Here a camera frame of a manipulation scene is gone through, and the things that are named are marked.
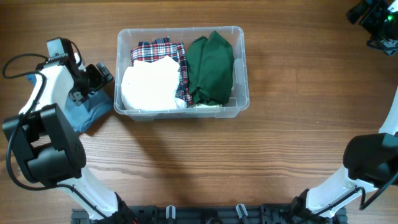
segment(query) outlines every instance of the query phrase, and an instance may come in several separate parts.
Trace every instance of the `wooden table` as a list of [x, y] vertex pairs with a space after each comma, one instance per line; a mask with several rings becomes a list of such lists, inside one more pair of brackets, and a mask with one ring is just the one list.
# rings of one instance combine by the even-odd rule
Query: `wooden table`
[[[116, 68], [125, 28], [240, 26], [245, 33], [250, 107], [234, 119], [138, 123], [110, 112], [80, 135], [87, 166], [130, 205], [289, 203], [342, 163], [357, 135], [377, 133], [398, 84], [396, 57], [366, 47], [350, 1], [151, 1], [0, 5], [0, 66], [27, 52], [47, 55], [65, 37], [86, 63]], [[39, 60], [13, 64], [16, 74]], [[0, 79], [0, 119], [25, 105], [32, 86]], [[114, 87], [106, 87], [113, 96]], [[68, 223], [79, 206], [56, 190], [16, 187], [0, 134], [0, 222]], [[348, 206], [349, 223], [396, 223], [398, 188], [367, 210]]]

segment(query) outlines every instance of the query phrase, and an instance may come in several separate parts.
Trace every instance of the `plaid shirt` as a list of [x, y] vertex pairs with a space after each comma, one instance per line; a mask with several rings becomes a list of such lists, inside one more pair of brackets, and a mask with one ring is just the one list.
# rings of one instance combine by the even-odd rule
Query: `plaid shirt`
[[193, 99], [189, 94], [188, 67], [183, 43], [170, 43], [170, 37], [156, 39], [151, 44], [139, 42], [139, 46], [131, 50], [131, 63], [134, 66], [135, 60], [155, 62], [166, 55], [180, 64], [180, 84], [175, 97], [185, 101], [187, 106], [193, 105]]

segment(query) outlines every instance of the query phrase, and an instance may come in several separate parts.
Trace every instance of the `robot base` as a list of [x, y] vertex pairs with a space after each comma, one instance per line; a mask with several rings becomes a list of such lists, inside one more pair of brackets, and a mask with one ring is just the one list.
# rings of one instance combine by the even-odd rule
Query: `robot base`
[[[285, 209], [289, 204], [264, 204], [246, 207], [248, 224], [293, 224], [301, 220], [293, 217], [293, 222], [287, 218]], [[177, 208], [175, 220], [166, 219], [166, 208], [156, 206], [132, 206], [130, 209], [138, 216], [139, 224], [205, 224], [210, 218], [219, 218], [223, 224], [242, 224], [235, 207], [193, 207]], [[326, 218], [324, 222], [308, 221], [305, 224], [347, 224], [346, 209], [336, 212], [333, 218]], [[71, 224], [94, 223], [88, 218], [84, 210], [73, 210]]]

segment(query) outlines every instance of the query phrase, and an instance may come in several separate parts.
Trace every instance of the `red and blue plaid fabric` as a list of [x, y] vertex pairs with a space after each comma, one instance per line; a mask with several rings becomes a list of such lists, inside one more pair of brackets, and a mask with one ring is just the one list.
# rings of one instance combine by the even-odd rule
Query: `red and blue plaid fabric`
[[135, 60], [143, 62], [155, 62], [164, 58], [166, 55], [180, 64], [180, 84], [177, 88], [175, 97], [182, 99], [187, 106], [193, 105], [193, 99], [189, 94], [189, 79], [187, 59], [183, 43], [170, 43], [170, 37], [159, 38], [151, 44], [139, 43], [135, 49], [131, 50], [131, 63], [134, 66]]

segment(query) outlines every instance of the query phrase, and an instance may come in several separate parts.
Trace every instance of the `folded clothing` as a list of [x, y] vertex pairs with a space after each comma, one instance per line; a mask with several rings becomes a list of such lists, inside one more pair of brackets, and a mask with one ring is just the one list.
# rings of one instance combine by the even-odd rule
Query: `folded clothing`
[[[27, 79], [33, 85], [36, 84], [34, 74], [28, 75]], [[76, 106], [71, 99], [67, 98], [63, 113], [76, 133], [84, 133], [94, 121], [111, 110], [112, 107], [113, 100], [101, 89], [94, 95], [88, 95], [88, 99], [80, 106]]]
[[229, 101], [233, 86], [233, 48], [213, 31], [202, 36], [187, 50], [189, 93], [194, 104], [223, 105]]
[[155, 62], [169, 56], [180, 65], [180, 83], [175, 97], [182, 99], [188, 106], [193, 105], [193, 99], [189, 94], [189, 79], [187, 59], [183, 43], [170, 43], [170, 37], [155, 39], [151, 44], [139, 42], [139, 46], [131, 50], [131, 63], [135, 61]]
[[121, 98], [126, 109], [169, 110], [186, 108], [175, 94], [180, 84], [180, 65], [169, 56], [155, 62], [135, 61], [124, 72]]

